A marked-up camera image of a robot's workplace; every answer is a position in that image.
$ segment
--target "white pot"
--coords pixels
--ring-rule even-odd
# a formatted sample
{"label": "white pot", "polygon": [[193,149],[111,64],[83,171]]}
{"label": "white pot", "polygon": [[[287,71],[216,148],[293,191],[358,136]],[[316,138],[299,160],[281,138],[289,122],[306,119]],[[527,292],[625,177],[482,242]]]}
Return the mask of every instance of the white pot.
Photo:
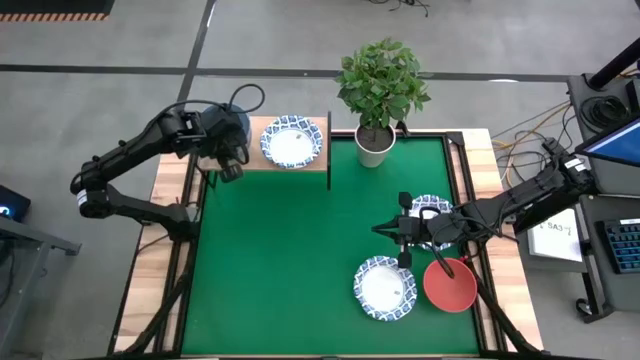
{"label": "white pot", "polygon": [[387,153],[389,152],[389,150],[391,150],[393,145],[396,143],[396,132],[393,130],[391,126],[387,126],[387,127],[391,131],[393,140],[391,141],[391,145],[389,145],[389,147],[383,151],[369,151],[364,147],[362,147],[362,145],[360,145],[360,143],[358,142],[358,129],[360,127],[358,126],[358,129],[356,129],[354,137],[356,139],[356,144],[358,144],[358,160],[360,161],[360,164],[362,164],[362,166],[373,168],[382,164],[382,162],[384,161],[384,158],[387,156]]}

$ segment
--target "screen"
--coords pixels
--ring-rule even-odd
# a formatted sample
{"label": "screen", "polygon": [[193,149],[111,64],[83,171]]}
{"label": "screen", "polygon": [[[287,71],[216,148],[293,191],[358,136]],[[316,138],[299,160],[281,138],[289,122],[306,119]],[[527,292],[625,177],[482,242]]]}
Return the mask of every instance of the screen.
{"label": "screen", "polygon": [[0,185],[0,216],[22,221],[30,205],[31,200]]}
{"label": "screen", "polygon": [[640,164],[640,119],[586,147],[587,154],[600,155],[628,163]]}

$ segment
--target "red bowl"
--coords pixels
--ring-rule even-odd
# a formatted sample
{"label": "red bowl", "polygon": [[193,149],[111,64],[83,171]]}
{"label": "red bowl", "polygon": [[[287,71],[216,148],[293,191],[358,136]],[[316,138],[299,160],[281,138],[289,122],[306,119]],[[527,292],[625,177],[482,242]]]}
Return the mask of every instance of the red bowl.
{"label": "red bowl", "polygon": [[454,278],[450,278],[442,266],[434,261],[424,272],[424,292],[438,309],[450,313],[463,312],[476,300],[478,283],[462,261],[451,258],[446,258],[445,261],[451,266]]}

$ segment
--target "black floor mat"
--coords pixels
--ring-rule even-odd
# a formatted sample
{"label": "black floor mat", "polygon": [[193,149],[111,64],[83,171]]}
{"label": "black floor mat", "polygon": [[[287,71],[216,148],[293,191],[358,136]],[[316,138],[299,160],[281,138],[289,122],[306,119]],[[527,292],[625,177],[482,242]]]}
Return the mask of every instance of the black floor mat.
{"label": "black floor mat", "polygon": [[104,21],[115,0],[0,0],[0,22]]}

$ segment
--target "flower pot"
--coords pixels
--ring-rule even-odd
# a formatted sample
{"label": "flower pot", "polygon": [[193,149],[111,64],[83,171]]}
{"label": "flower pot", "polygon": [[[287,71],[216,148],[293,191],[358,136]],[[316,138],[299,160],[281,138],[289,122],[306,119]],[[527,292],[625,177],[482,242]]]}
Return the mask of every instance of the flower pot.
{"label": "flower pot", "polygon": [[389,144],[383,149],[376,148],[375,150],[370,150],[371,148],[370,144],[372,144],[372,141],[370,141],[371,139],[365,141],[363,137],[364,135],[362,133],[364,129],[362,129],[360,126],[358,126],[358,128],[356,129],[355,138],[356,138],[356,144],[358,145],[358,160],[360,161],[360,164],[362,164],[362,166],[373,168],[382,164],[382,161],[384,161],[384,158],[387,156],[387,153],[389,152],[389,150],[391,150],[393,145],[396,143],[396,132],[393,131],[393,128],[391,126],[387,126],[386,129],[391,134],[391,144]]}

